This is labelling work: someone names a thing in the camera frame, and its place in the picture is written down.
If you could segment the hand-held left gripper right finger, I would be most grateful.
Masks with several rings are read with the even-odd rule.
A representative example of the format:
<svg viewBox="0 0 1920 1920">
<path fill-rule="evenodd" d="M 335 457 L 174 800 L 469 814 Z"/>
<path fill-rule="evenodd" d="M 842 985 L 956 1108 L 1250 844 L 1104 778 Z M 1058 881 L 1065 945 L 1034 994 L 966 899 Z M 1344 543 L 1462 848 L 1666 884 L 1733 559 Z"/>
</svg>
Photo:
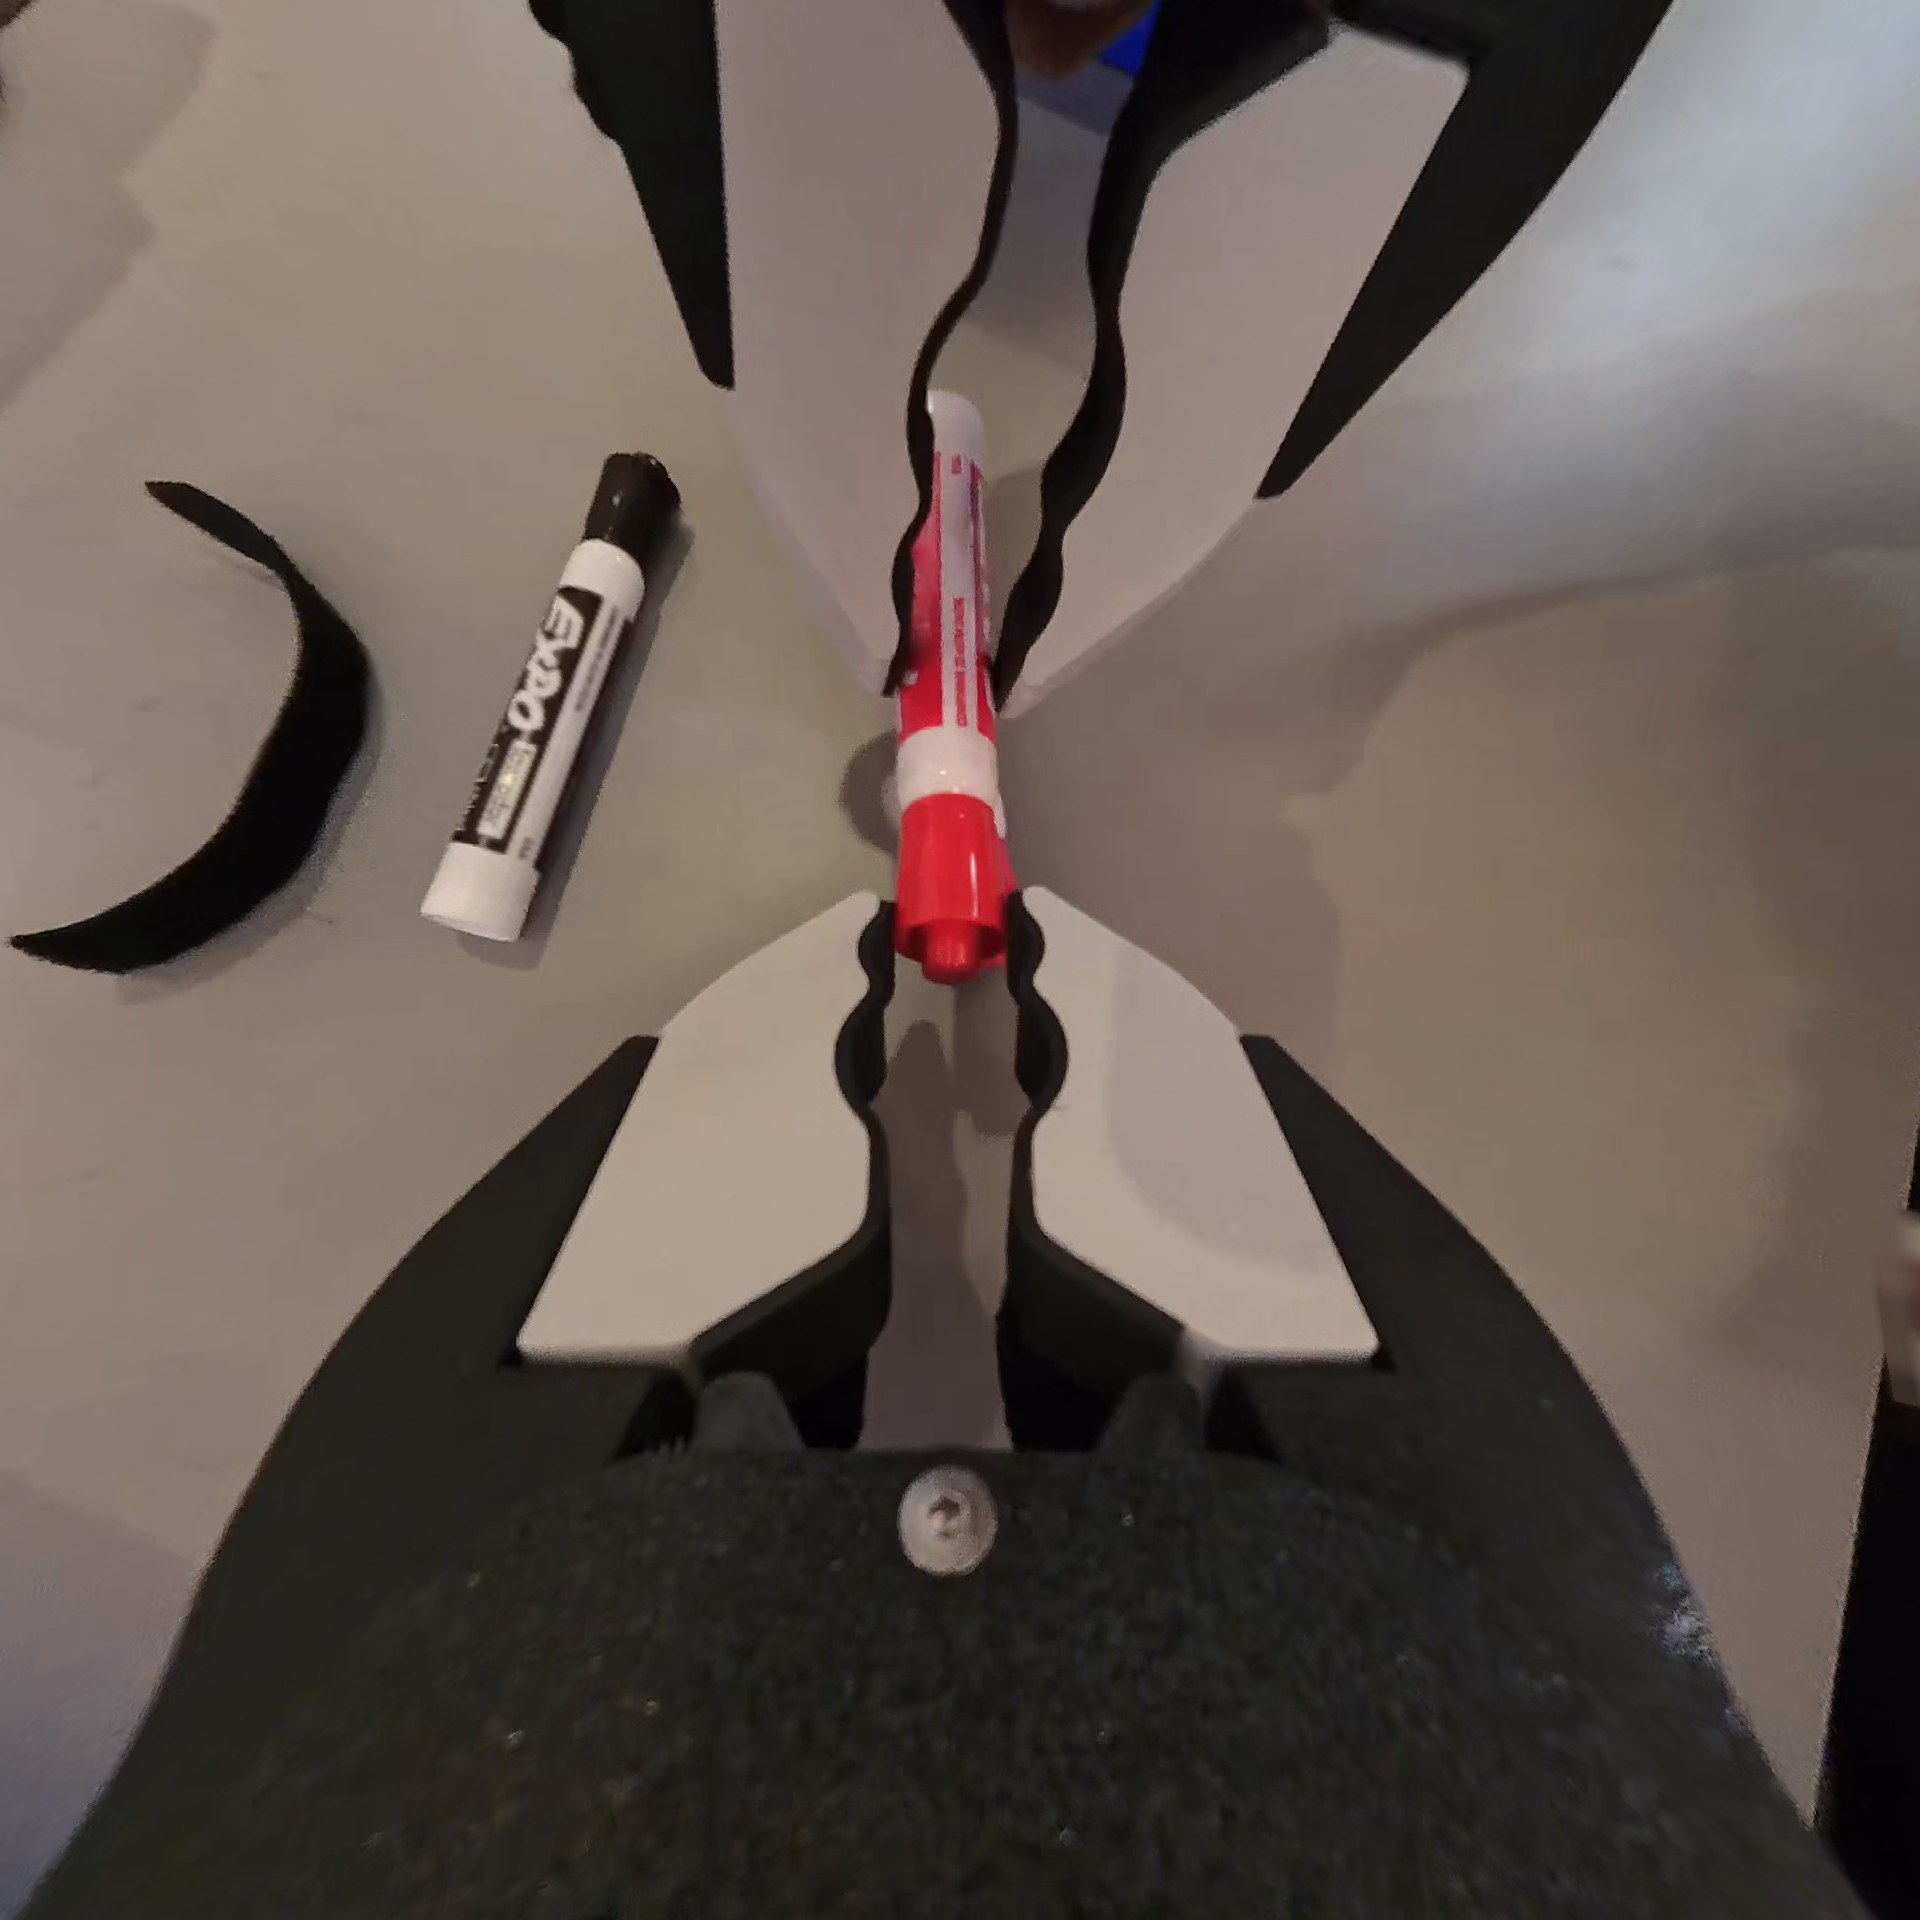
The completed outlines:
<svg viewBox="0 0 1920 1920">
<path fill-rule="evenodd" d="M 1062 894 L 1011 921 L 1004 1308 L 1048 1366 L 1366 1366 L 1376 1329 L 1236 1024 Z"/>
</svg>

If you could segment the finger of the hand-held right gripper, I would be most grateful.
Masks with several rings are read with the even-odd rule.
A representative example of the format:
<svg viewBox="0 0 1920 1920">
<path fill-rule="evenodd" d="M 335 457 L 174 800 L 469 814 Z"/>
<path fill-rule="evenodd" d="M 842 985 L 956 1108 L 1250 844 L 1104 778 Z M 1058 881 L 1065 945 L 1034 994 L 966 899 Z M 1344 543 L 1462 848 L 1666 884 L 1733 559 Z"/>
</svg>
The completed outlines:
<svg viewBox="0 0 1920 1920">
<path fill-rule="evenodd" d="M 1091 367 L 1003 609 L 1004 713 L 1250 514 L 1485 39 L 1455 4 L 1158 5 L 1095 191 Z"/>
<path fill-rule="evenodd" d="M 726 412 L 816 626 L 880 692 L 928 487 L 933 365 L 996 250 L 1003 4 L 723 2 Z"/>
</svg>

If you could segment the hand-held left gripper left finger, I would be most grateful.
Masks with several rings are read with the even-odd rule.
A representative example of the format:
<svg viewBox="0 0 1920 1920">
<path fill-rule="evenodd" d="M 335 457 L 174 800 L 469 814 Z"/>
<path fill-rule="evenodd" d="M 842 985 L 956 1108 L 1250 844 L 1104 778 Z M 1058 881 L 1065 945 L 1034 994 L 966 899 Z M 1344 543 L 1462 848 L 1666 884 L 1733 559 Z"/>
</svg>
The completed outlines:
<svg viewBox="0 0 1920 1920">
<path fill-rule="evenodd" d="M 852 891 L 663 1027 L 519 1332 L 528 1363 L 688 1363 L 865 1224 L 873 1144 L 836 1045 L 882 909 Z"/>
</svg>

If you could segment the red dry erase marker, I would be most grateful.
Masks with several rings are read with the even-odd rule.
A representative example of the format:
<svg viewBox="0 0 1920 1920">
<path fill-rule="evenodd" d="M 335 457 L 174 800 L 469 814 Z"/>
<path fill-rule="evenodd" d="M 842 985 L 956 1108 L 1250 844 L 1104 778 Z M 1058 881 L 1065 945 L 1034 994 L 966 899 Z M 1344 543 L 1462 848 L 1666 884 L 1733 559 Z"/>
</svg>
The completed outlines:
<svg viewBox="0 0 1920 1920">
<path fill-rule="evenodd" d="M 1016 887 L 998 778 L 985 423 L 966 396 L 926 397 L 928 511 L 913 546 L 897 704 L 901 805 L 895 945 L 937 985 L 1004 963 Z"/>
</svg>

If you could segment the grey desk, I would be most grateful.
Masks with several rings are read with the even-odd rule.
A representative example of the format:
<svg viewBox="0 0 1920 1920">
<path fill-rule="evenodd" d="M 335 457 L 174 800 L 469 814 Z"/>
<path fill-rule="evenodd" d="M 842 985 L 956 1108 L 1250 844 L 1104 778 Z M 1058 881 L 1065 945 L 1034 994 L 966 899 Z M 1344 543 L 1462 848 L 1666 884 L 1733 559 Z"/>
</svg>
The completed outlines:
<svg viewBox="0 0 1920 1920">
<path fill-rule="evenodd" d="M 4 934 L 218 825 L 278 534 L 379 671 L 317 870 L 4 952 L 4 1908 L 290 1403 L 612 1044 L 885 885 L 821 636 L 521 4 L 4 34 Z M 514 942 L 420 903 L 605 461 L 682 507 Z M 1006 734 L 1020 873 L 1278 1038 L 1596 1387 L 1813 1804 L 1917 1112 L 1917 4 L 1679 4 L 1308 476 Z"/>
</svg>

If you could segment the black dry erase marker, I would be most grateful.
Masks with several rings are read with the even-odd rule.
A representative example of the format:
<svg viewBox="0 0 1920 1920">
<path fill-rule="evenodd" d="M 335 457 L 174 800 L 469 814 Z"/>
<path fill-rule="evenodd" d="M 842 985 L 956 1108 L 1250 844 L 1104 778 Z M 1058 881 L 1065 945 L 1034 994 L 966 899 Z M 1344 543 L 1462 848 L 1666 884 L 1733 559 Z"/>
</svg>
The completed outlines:
<svg viewBox="0 0 1920 1920">
<path fill-rule="evenodd" d="M 486 942 L 521 940 L 579 764 L 675 532 L 682 494 L 648 451 L 600 468 L 568 554 L 420 903 L 423 918 Z"/>
</svg>

